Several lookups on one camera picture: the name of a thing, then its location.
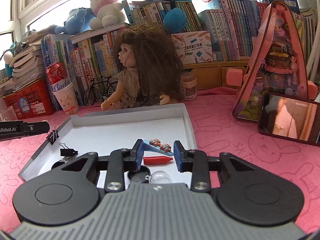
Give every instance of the wooden drawer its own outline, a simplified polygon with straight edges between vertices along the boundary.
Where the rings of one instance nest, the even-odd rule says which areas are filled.
[[[221,87],[220,67],[194,68],[191,72],[197,78],[197,90]]]
[[[221,86],[227,88],[238,88],[236,86],[229,86],[226,81],[227,70],[228,68],[239,68],[242,69],[242,76],[245,74],[246,67],[243,66],[234,66],[234,67],[221,67]]]

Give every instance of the bookshelf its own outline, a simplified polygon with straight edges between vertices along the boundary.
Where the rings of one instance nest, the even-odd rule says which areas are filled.
[[[228,68],[240,68],[245,74],[248,60],[206,62],[183,65],[185,71],[191,71],[197,78],[197,90],[212,89],[215,87],[237,88],[226,82]]]

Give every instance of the cat cup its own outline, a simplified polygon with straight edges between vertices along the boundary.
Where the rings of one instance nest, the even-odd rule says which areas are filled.
[[[79,106],[72,83],[63,89],[52,93],[55,95],[63,111],[67,115],[73,115],[79,111]]]

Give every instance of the smartphone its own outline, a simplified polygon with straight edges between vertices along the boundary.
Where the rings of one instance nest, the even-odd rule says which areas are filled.
[[[267,93],[258,129],[264,135],[320,146],[320,103]]]

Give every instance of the pink table surface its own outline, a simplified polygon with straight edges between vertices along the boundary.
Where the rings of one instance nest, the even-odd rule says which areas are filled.
[[[226,151],[260,166],[298,185],[305,196],[303,210],[296,224],[306,233],[320,227],[320,148],[260,135],[257,124],[232,117],[234,90],[218,88],[201,92],[186,102],[198,149],[210,156]],[[99,107],[81,109],[78,114],[100,111]],[[48,120],[51,129],[67,116],[56,112],[28,122]],[[46,134],[0,142],[0,229],[11,232],[19,225],[12,206],[15,189],[22,184],[20,169],[33,155]],[[215,172],[211,184],[218,187]]]

